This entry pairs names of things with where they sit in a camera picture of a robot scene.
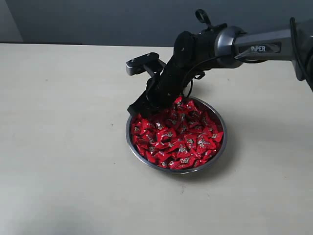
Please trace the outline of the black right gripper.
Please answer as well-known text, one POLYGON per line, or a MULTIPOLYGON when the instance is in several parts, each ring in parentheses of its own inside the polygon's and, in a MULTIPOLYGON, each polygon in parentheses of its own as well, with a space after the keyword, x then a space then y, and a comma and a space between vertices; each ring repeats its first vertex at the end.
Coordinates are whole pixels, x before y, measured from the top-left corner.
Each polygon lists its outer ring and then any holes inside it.
POLYGON ((146 90, 131 104, 127 111, 135 117, 151 117, 172 106, 192 79, 202 79, 205 73, 190 67, 180 68, 172 58, 160 75, 154 75, 147 82, 146 90))

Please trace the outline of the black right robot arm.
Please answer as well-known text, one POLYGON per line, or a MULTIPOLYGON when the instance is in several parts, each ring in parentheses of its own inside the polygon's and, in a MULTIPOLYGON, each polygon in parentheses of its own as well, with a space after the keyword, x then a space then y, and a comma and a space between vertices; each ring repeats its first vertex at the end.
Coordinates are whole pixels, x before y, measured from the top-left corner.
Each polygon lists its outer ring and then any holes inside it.
POLYGON ((277 30, 246 33, 236 26, 209 26, 199 34, 182 32, 167 63, 150 52, 126 63, 129 75, 147 72, 145 91, 128 107, 131 116, 150 116, 172 105, 193 80, 211 69, 235 69, 244 63, 291 61, 296 78, 313 84, 313 22, 296 22, 277 30))

